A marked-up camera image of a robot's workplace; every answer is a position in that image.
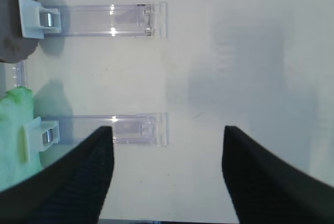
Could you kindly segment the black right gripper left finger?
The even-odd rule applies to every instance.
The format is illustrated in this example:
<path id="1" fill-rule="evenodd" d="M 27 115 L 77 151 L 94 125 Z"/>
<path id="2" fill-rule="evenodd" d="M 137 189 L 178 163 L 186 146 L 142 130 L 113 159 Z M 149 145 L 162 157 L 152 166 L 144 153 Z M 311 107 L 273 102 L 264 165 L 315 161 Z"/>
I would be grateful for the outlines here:
<path id="1" fill-rule="evenodd" d="M 1 192 L 1 223 L 98 223 L 114 170 L 101 126 L 43 171 Z"/>

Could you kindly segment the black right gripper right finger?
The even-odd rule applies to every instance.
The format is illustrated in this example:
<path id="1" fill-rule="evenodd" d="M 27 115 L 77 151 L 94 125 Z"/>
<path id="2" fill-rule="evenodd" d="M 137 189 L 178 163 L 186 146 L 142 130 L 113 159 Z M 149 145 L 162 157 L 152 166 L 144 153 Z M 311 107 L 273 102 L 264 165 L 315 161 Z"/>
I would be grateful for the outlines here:
<path id="1" fill-rule="evenodd" d="M 221 166 L 239 223 L 333 223 L 333 187 L 236 126 L 224 128 Z"/>

